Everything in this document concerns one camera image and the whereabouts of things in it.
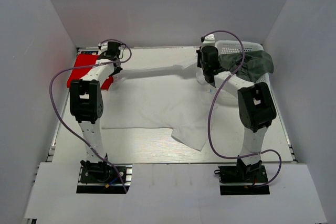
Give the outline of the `white t shirt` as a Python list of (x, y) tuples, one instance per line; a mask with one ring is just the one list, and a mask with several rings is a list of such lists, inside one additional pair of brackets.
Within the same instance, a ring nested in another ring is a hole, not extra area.
[(103, 94), (101, 127), (172, 129), (171, 136), (201, 151), (207, 141), (207, 119), (216, 88), (195, 64), (124, 70)]

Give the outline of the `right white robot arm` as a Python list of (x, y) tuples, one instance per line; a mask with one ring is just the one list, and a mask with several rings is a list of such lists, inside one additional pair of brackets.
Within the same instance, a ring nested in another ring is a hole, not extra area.
[(223, 66), (218, 49), (215, 46), (203, 46), (196, 51), (197, 66), (202, 69), (205, 81), (216, 88), (211, 103), (207, 135), (213, 152), (215, 151), (211, 138), (211, 117), (219, 93), (224, 90), (238, 101), (239, 118), (244, 126), (244, 139), (237, 159), (237, 175), (247, 182), (256, 175), (261, 167), (261, 149), (265, 134), (276, 118), (275, 105), (265, 82), (253, 83), (236, 76)]

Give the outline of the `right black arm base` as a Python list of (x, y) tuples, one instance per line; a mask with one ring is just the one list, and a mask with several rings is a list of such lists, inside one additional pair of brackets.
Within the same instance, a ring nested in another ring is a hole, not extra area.
[(238, 166), (219, 166), (214, 170), (214, 175), (219, 179), (221, 196), (248, 196), (269, 195), (268, 177), (264, 165), (259, 170), (244, 175)]

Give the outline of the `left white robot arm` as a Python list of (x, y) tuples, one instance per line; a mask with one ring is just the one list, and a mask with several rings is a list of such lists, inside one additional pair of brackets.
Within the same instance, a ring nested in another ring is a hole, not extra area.
[(81, 165), (101, 182), (110, 178), (111, 168), (107, 166), (107, 153), (101, 139), (100, 118), (103, 114), (102, 84), (113, 74), (119, 73), (121, 42), (107, 41), (99, 46), (106, 46), (95, 66), (80, 79), (70, 83), (70, 113), (78, 122), (86, 144), (87, 157)]

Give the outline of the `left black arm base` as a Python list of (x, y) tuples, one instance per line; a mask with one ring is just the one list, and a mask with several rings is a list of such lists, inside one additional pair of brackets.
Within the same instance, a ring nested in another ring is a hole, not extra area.
[(115, 168), (103, 163), (81, 161), (77, 194), (124, 195), (132, 179), (132, 165), (117, 165)]

